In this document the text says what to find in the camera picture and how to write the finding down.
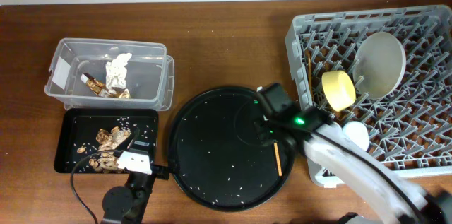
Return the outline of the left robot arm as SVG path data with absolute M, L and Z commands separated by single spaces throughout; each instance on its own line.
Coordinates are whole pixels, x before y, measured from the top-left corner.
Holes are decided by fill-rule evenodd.
M 111 188 L 102 200 L 104 211 L 101 224 L 141 223 L 156 179 L 168 180 L 174 170 L 157 165 L 153 161 L 155 142 L 152 138 L 141 138 L 136 128 L 125 141 L 119 144 L 118 168 L 128 172 L 123 186 Z

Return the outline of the food scraps pile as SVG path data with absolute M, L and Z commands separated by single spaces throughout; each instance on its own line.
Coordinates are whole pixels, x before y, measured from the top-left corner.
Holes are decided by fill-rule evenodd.
M 111 131 L 100 129 L 95 137 L 96 143 L 82 143 L 77 147 L 76 153 L 80 157 L 85 157 L 96 152 L 101 154 L 84 161 L 77 172 L 83 173 L 89 170 L 96 173 L 123 173 L 118 166 L 118 157 L 111 150 L 117 150 L 119 145 L 132 135 L 130 129 L 116 126 Z

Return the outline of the gold foil wrapper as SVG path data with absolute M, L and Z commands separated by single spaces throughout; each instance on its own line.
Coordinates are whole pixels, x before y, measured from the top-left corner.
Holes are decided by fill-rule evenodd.
M 128 89 L 123 90 L 120 93 L 111 93 L 108 91 L 106 85 L 100 81 L 98 81 L 97 79 L 93 78 L 89 73 L 83 73 L 81 75 L 81 81 L 87 86 L 89 87 L 89 89 L 91 91 L 94 92 L 94 94 L 96 94 L 99 97 L 103 97 L 103 98 L 124 98 L 124 99 L 129 99 L 130 96 L 130 92 Z

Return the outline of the white napkin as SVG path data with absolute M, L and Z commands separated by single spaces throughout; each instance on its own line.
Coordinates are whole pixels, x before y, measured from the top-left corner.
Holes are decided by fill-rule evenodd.
M 117 93 L 117 89 L 126 88 L 126 75 L 129 59 L 132 53 L 120 54 L 116 59 L 109 61 L 105 65 L 106 69 L 106 88 L 110 93 Z

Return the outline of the yellow bowl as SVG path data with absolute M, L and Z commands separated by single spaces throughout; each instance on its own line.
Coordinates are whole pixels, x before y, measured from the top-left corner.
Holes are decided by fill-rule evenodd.
M 355 103 L 355 87 L 346 72 L 325 72 L 321 77 L 321 84 L 328 104 L 336 112 L 342 111 Z

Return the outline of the wooden chopstick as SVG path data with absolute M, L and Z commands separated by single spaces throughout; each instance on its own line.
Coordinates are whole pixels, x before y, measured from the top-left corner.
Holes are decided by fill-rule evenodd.
M 313 89 L 312 89 L 312 79 L 311 79 L 311 56 L 310 56 L 310 52 L 307 52 L 306 55 L 307 55 L 307 66 L 308 66 L 309 92 L 310 92 L 310 96 L 311 96 L 311 101 L 314 104 L 314 96 L 313 96 Z
M 275 161 L 276 161 L 278 176 L 282 177 L 283 171 L 282 171 L 281 162 L 280 162 L 280 153 L 279 153 L 278 143 L 276 141 L 273 143 L 273 148 L 274 148 L 274 152 L 275 152 Z

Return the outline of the blue cup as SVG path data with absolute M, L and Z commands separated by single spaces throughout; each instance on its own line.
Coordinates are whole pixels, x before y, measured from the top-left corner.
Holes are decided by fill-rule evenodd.
M 343 127 L 343 133 L 363 151 L 367 151 L 370 145 L 367 128 L 361 122 L 348 122 Z

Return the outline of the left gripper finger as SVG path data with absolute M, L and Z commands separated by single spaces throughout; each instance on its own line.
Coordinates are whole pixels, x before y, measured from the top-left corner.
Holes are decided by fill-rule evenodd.
M 151 170 L 158 179 L 168 180 L 170 175 L 179 174 L 179 159 L 176 152 L 169 152 L 166 156 L 157 154 L 151 163 Z
M 131 135 L 123 141 L 123 149 L 126 150 L 131 147 L 131 144 L 139 137 L 140 129 L 138 127 L 131 133 Z

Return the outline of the grey plate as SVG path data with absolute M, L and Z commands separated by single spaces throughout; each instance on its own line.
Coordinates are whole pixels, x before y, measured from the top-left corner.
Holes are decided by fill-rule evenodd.
M 359 93 L 368 93 L 376 100 L 392 93 L 402 81 L 406 55 L 401 42 L 392 34 L 379 32 L 370 35 L 358 48 L 357 64 L 352 70 Z

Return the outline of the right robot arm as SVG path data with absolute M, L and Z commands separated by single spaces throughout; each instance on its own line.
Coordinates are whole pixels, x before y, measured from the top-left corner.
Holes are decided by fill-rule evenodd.
M 274 136 L 292 138 L 300 150 L 359 195 L 377 214 L 380 223 L 450 223 L 451 194 L 431 195 L 420 185 L 389 170 L 351 142 L 329 116 L 311 107 L 283 105 L 274 110 L 260 106 Z

